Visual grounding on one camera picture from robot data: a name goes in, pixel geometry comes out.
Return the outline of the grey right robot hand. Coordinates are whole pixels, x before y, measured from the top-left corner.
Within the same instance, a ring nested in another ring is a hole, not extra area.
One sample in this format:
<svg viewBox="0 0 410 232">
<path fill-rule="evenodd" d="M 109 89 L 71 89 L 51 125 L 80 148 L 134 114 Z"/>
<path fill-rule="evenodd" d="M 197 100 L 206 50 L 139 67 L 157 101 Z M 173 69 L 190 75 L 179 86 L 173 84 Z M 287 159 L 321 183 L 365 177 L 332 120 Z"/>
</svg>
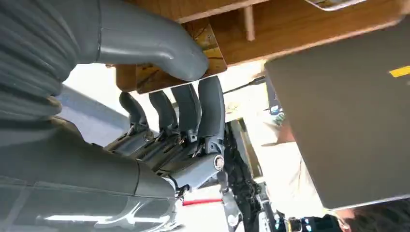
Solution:
<svg viewBox="0 0 410 232">
<path fill-rule="evenodd" d="M 108 146 L 59 117 L 79 64 L 153 64 L 186 81 L 150 94 L 161 133 L 129 93 L 130 128 Z M 0 229 L 164 232 L 176 204 L 223 169 L 225 112 L 217 77 L 177 22 L 120 0 L 0 3 Z"/>
</svg>

